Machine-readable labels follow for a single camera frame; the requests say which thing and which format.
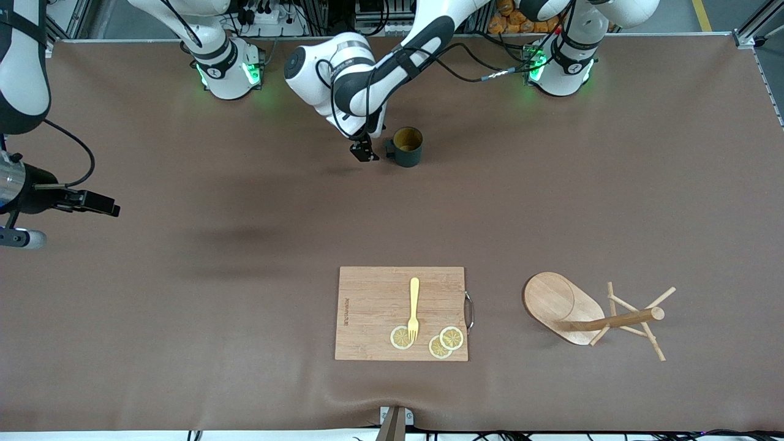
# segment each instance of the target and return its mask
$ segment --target brown tablecloth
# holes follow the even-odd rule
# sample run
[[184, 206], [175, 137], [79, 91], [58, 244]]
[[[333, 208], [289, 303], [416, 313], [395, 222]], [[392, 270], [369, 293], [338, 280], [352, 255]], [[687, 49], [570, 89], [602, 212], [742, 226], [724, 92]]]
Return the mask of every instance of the brown tablecloth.
[[[443, 430], [784, 429], [784, 133], [750, 51], [608, 38], [560, 99], [433, 66], [389, 103], [387, 134], [425, 136], [402, 169], [356, 162], [284, 84], [293, 47], [224, 102], [177, 44], [56, 46], [50, 118], [122, 215], [24, 216], [49, 245], [0, 250], [0, 429], [333, 428], [390, 404]], [[86, 168], [46, 126], [9, 149]], [[470, 361], [335, 361], [341, 265], [466, 267]], [[521, 302], [542, 271], [604, 307], [607, 281], [637, 306], [675, 285], [668, 361], [618, 330], [559, 339]]]

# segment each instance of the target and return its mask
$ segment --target fork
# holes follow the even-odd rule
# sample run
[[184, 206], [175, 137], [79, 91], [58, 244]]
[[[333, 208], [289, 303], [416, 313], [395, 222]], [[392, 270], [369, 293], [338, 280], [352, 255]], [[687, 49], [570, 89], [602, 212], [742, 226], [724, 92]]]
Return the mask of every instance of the fork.
[[416, 319], [416, 304], [419, 302], [419, 279], [411, 277], [411, 318], [408, 319], [408, 339], [413, 343], [419, 334], [419, 320]]

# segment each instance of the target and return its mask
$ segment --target dark green mug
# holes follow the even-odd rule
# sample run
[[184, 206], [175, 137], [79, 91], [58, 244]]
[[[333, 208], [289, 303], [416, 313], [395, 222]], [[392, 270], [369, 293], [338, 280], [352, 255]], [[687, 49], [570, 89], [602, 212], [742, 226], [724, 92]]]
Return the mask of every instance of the dark green mug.
[[384, 145], [387, 158], [394, 159], [401, 167], [413, 167], [422, 158], [422, 132], [414, 127], [403, 127]]

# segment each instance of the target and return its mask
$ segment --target wooden cutting board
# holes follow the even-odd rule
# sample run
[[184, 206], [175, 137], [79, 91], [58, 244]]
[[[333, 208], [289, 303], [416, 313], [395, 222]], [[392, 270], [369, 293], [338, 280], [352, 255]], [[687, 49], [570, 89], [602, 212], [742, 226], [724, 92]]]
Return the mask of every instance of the wooden cutting board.
[[[401, 350], [392, 345], [390, 334], [408, 324], [411, 277], [419, 278], [419, 337]], [[341, 267], [335, 359], [468, 361], [465, 298], [464, 268]], [[428, 344], [447, 326], [460, 329], [465, 340], [449, 357], [437, 359]]]

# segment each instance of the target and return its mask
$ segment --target green led light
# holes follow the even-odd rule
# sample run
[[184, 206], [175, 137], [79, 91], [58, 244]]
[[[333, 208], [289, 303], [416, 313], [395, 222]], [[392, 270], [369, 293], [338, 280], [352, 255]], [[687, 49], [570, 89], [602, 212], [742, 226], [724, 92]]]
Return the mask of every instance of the green led light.
[[588, 81], [588, 78], [590, 77], [590, 69], [592, 67], [593, 67], [593, 60], [591, 60], [590, 63], [588, 63], [588, 66], [586, 67], [586, 76], [583, 77], [583, 82]]
[[531, 79], [531, 81], [539, 81], [539, 78], [542, 77], [542, 71], [544, 70], [544, 67], [540, 67], [540, 66], [542, 66], [547, 62], [547, 57], [544, 55], [544, 53], [541, 50], [538, 51], [537, 54], [538, 54], [537, 55], [538, 58], [536, 58], [536, 61], [534, 61], [532, 65], [532, 67], [537, 67], [537, 68], [531, 71], [531, 73], [528, 76]]
[[255, 64], [242, 64], [242, 70], [245, 71], [245, 76], [248, 77], [248, 81], [251, 84], [258, 84], [259, 83], [259, 67]]
[[196, 64], [196, 70], [198, 71], [198, 74], [201, 76], [201, 83], [204, 85], [204, 87], [208, 87], [207, 78], [204, 78], [204, 72], [201, 71], [201, 67], [198, 64]]

